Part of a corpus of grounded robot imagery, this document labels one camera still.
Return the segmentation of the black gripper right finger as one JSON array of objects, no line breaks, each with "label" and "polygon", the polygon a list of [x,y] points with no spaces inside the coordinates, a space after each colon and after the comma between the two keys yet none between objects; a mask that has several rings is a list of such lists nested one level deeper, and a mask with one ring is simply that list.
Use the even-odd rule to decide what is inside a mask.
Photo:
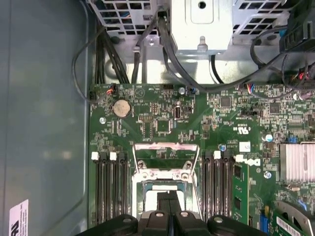
[{"label": "black gripper right finger", "polygon": [[169,206],[178,236],[266,236],[267,234],[223,215],[207,222],[191,211],[182,211],[176,191],[169,191]]}]

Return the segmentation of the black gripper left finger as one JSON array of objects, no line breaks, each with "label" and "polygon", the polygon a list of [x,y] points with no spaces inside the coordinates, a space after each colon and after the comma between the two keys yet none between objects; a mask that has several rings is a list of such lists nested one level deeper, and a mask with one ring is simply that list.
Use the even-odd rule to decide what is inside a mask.
[{"label": "black gripper left finger", "polygon": [[157,194],[157,210],[142,213],[140,219],[122,214],[85,230],[82,236],[167,236],[170,224],[170,192]]}]

